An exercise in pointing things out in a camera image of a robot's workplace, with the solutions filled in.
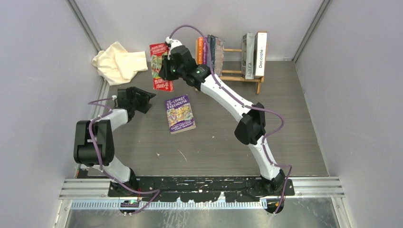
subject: purple book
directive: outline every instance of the purple book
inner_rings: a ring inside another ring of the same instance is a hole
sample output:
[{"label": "purple book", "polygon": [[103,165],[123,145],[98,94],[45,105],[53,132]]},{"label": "purple book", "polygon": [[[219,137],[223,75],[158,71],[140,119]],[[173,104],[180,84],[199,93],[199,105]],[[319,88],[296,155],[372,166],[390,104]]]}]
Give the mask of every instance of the purple book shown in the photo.
[{"label": "purple book", "polygon": [[207,45],[206,43],[207,37],[203,40],[203,64],[207,64]]},{"label": "purple book", "polygon": [[166,100],[165,109],[171,134],[196,128],[187,95]]}]

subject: row of books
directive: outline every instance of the row of books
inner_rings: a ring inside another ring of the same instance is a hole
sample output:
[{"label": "row of books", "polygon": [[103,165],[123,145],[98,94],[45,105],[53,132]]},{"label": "row of books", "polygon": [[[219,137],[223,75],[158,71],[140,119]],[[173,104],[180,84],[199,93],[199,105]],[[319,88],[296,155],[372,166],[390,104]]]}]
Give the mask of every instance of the row of books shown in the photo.
[{"label": "row of books", "polygon": [[241,72],[245,79],[264,76],[267,52],[267,32],[248,32],[242,37]]},{"label": "row of books", "polygon": [[196,40],[197,64],[206,64],[210,66],[210,62],[207,59],[207,46],[209,46],[211,50],[212,69],[216,75],[222,76],[222,64],[224,62],[224,40],[211,34],[209,34],[205,39],[203,39],[203,37],[199,37]]}]

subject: white backdrop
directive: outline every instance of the white backdrop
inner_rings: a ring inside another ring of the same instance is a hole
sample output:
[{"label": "white backdrop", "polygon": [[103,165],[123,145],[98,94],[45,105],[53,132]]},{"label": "white backdrop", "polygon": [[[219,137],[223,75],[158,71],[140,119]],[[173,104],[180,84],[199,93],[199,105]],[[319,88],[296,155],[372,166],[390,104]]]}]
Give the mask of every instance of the white backdrop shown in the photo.
[{"label": "white backdrop", "polygon": [[[101,48],[119,41],[128,51],[147,52],[164,42],[182,24],[196,26],[205,35],[223,38],[227,48],[240,48],[246,32],[268,32],[268,60],[291,60],[322,0],[77,0]],[[199,35],[179,30],[179,39],[191,51]],[[239,53],[226,60],[240,60]]]}]

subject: orange book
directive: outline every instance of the orange book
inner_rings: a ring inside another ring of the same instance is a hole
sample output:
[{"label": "orange book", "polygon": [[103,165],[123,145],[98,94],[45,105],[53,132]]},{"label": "orange book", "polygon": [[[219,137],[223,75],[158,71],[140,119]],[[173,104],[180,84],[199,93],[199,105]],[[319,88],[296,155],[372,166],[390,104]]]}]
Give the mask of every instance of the orange book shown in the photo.
[{"label": "orange book", "polygon": [[197,64],[203,64],[203,37],[197,39]]}]

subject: cloth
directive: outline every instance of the cloth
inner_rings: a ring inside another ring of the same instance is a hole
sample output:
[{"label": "cloth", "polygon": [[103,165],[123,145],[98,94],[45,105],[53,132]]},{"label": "cloth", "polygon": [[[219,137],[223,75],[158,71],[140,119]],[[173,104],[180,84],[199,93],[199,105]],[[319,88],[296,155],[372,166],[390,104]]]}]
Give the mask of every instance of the cloth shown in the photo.
[{"label": "cloth", "polygon": [[110,86],[128,83],[137,72],[148,70],[144,51],[128,52],[119,42],[99,51],[92,59],[92,65]]}]

